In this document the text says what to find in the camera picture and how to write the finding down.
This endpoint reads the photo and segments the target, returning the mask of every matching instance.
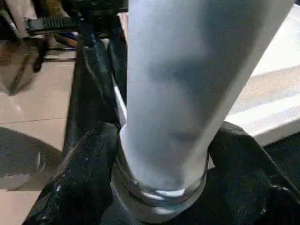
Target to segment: metal rod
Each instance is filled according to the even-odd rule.
[[[130,1],[127,124],[116,171],[125,173],[120,177],[131,193],[148,193],[151,204],[159,197],[166,204],[167,197],[182,198],[196,184],[204,186],[208,145],[292,5],[293,0]],[[123,198],[135,211],[132,199]],[[168,212],[174,216],[190,205]],[[155,218],[135,213],[148,222]]]
[[[49,51],[64,51],[64,52],[74,52],[75,48],[49,48]]]
[[[65,61],[75,61],[75,58],[46,58],[45,62],[65,62]]]

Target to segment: cylinder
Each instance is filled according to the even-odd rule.
[[[292,5],[129,2],[121,165],[138,187],[172,197],[205,182],[208,145]]]

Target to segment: white pipe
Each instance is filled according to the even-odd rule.
[[[208,145],[292,5],[129,2],[127,124],[120,139],[141,188],[164,195],[199,182]]]

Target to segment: beige floor tile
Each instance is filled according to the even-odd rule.
[[[67,119],[62,118],[0,124],[0,127],[30,135],[58,150],[62,150],[66,122]]]
[[[0,190],[0,224],[20,225],[38,197],[38,191]]]
[[[73,68],[73,62],[44,63],[28,90],[0,93],[0,123],[65,118]]]

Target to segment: white surface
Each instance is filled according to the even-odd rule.
[[[300,7],[294,5],[226,121],[262,145],[300,131]]]

